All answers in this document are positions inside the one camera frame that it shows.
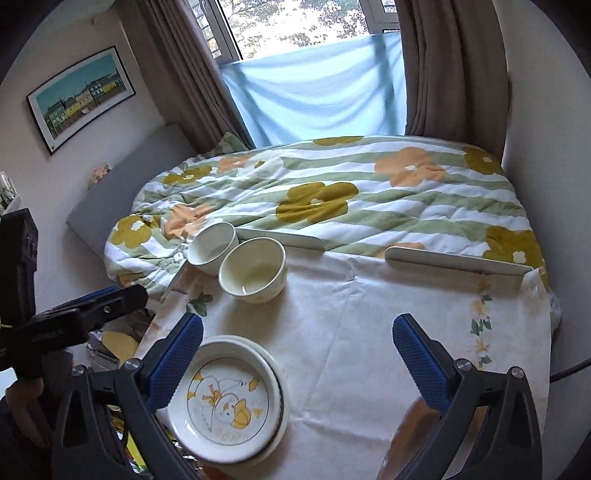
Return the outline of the person's left hand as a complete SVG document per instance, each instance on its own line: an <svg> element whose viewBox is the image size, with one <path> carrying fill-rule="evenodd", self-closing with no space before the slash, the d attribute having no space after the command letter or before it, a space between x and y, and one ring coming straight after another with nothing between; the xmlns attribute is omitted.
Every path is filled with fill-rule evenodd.
<svg viewBox="0 0 591 480"><path fill-rule="evenodd" d="M6 403L22 433L38 447L48 447L52 433L39 404L41 378L17 380L6 390Z"/></svg>

